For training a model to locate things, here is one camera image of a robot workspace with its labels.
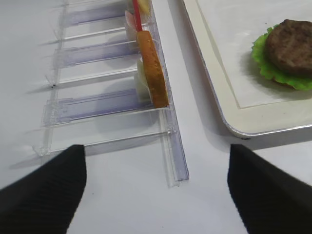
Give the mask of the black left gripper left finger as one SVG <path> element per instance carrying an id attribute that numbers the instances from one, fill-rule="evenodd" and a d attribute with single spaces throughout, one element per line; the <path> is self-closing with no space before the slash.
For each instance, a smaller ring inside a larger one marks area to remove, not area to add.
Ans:
<path id="1" fill-rule="evenodd" d="M 72 145 L 0 191 L 2 234 L 65 234 L 87 181 L 85 147 Z"/>

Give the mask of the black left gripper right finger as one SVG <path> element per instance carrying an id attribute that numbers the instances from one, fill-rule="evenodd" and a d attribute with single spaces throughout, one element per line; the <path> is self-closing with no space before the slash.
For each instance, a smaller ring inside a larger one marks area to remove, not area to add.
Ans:
<path id="1" fill-rule="evenodd" d="M 312 187 L 241 144 L 231 145 L 227 183 L 248 233 L 312 232 Z"/>

